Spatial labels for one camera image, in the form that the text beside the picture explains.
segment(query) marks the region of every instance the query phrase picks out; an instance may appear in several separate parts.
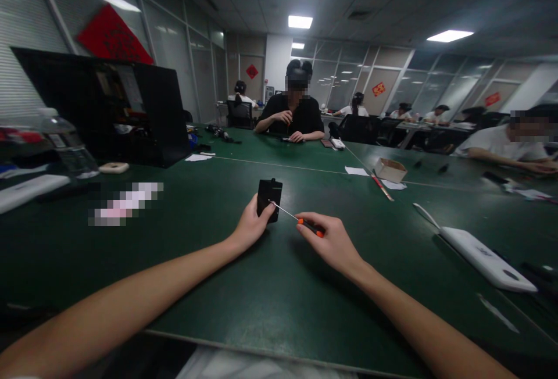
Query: small cardboard box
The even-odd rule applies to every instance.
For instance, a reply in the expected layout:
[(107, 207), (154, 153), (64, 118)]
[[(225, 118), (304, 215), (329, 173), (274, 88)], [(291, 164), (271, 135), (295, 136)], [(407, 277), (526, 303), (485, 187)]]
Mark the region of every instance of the small cardboard box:
[(384, 158), (378, 160), (374, 166), (374, 170), (378, 178), (383, 178), (392, 183), (401, 183), (401, 180), (403, 180), (405, 174), (407, 174), (407, 170), (403, 164)]

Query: white cable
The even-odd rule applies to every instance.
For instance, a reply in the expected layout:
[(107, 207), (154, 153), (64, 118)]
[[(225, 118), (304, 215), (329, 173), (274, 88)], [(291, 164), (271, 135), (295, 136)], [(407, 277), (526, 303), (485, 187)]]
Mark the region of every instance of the white cable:
[(428, 220), (429, 220), (430, 222), (432, 222), (432, 224), (433, 224), (436, 228), (438, 228), (439, 230), (442, 229), (442, 228), (440, 228), (440, 225), (438, 225), (438, 223), (434, 220), (434, 218), (432, 217), (432, 215), (430, 215), (430, 214), (426, 211), (426, 209), (424, 209), (421, 205), (419, 205), (418, 203), (413, 203), (413, 206), (414, 206), (415, 208), (418, 208), (418, 209), (422, 210), (423, 213), (424, 213), (424, 214), (426, 215), (426, 217), (428, 218)]

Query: orange screwdriver handle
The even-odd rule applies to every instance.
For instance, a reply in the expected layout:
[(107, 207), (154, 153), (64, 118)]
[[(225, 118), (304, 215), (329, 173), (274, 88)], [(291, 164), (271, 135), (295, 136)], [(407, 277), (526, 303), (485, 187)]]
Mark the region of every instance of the orange screwdriver handle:
[(314, 228), (312, 225), (310, 225), (308, 222), (306, 222), (304, 219), (300, 218), (298, 220), (298, 224), (299, 225), (304, 225), (306, 228), (308, 228), (310, 231), (312, 231), (313, 233), (315, 233), (318, 237), (323, 238), (324, 237), (324, 233), (321, 231), (318, 231), (316, 228)]

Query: black shirt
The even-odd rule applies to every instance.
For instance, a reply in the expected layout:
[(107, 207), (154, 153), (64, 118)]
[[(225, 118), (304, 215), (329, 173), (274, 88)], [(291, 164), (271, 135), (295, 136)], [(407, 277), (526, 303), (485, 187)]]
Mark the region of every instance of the black shirt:
[[(267, 119), (271, 115), (283, 112), (284, 110), (289, 110), (287, 95), (275, 94), (267, 101), (262, 116), (258, 121)], [(275, 121), (269, 127), (269, 132), (285, 136), (290, 136), (296, 131), (300, 131), (302, 134), (324, 131), (320, 107), (315, 98), (306, 96), (301, 99), (300, 104), (292, 114), (292, 123), (288, 128), (282, 121)]]

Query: plastic bottle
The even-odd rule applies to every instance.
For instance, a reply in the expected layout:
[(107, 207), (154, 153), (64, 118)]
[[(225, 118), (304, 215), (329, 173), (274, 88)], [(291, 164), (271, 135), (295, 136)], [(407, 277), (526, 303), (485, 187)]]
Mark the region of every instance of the plastic bottle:
[(76, 178), (90, 178), (99, 174), (97, 163), (85, 148), (75, 126), (58, 116), (52, 108), (38, 110), (42, 116), (40, 130), (50, 140), (68, 170)]

